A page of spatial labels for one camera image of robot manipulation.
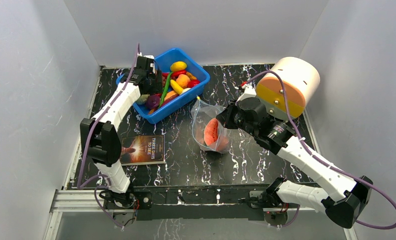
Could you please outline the clear zip top bag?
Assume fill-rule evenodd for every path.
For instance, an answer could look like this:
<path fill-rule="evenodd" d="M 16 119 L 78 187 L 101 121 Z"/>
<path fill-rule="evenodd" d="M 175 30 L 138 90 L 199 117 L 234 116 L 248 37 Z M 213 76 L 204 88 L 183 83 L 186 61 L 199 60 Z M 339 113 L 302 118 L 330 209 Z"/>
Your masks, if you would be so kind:
<path fill-rule="evenodd" d="M 225 108 L 211 105 L 200 97 L 192 107 L 192 136 L 199 148 L 205 152 L 226 154 L 230 148 L 230 131 L 216 119 Z"/>

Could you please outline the purple toy eggplant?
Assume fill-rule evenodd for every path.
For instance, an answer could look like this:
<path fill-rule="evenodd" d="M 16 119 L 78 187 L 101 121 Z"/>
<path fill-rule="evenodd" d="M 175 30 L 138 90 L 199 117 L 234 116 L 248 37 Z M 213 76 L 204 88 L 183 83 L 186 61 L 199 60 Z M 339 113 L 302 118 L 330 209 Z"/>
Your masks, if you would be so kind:
<path fill-rule="evenodd" d="M 158 107 L 159 107 L 159 104 L 160 104 L 160 95 L 158 95 L 158 94 L 150 95 L 150 96 L 147 98 L 146 102 L 145 102 L 145 106 L 146 106 L 149 110 L 158 108 Z"/>

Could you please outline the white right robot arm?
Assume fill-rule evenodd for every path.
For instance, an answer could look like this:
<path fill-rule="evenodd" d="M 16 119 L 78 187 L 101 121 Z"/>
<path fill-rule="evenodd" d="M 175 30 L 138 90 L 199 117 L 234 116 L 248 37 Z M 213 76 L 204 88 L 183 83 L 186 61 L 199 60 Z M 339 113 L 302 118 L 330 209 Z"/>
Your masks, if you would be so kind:
<path fill-rule="evenodd" d="M 368 203 L 371 189 L 334 171 L 333 165 L 318 153 L 307 153 L 291 123 L 271 116 L 254 93 L 230 101 L 216 119 L 227 129 L 245 131 L 259 146 L 298 167 L 318 184 L 312 187 L 279 177 L 260 194 L 251 192 L 245 200 L 249 206 L 298 204 L 324 212 L 343 228 L 354 225 Z"/>

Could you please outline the toy watermelon slice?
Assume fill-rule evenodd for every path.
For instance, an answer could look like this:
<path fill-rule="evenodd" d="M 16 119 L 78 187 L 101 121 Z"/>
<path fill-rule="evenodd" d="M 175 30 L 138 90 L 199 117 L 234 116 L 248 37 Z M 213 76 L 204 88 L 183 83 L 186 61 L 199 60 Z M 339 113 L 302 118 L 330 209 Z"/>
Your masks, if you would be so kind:
<path fill-rule="evenodd" d="M 216 118 L 212 118 L 207 125 L 205 126 L 204 129 L 204 143 L 207 146 L 210 146 L 212 144 L 215 144 L 218 139 L 218 124 L 219 122 L 217 121 Z"/>

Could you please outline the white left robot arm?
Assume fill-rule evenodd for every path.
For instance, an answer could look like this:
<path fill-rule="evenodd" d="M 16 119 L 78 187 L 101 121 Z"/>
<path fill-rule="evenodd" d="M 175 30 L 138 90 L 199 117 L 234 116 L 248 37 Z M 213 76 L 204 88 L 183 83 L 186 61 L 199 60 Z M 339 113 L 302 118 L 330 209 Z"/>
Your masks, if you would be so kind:
<path fill-rule="evenodd" d="M 104 107 L 80 123 L 82 159 L 78 189 L 84 188 L 93 179 L 83 179 L 86 160 L 91 159 L 106 180 L 109 190 L 117 193 L 116 202 L 123 208 L 133 206 L 135 194 L 128 190 L 130 180 L 119 160 L 121 140 L 117 131 L 129 109 L 141 96 L 161 91 L 162 72 L 154 56 L 137 54 L 130 72 L 120 76 L 116 91 Z"/>

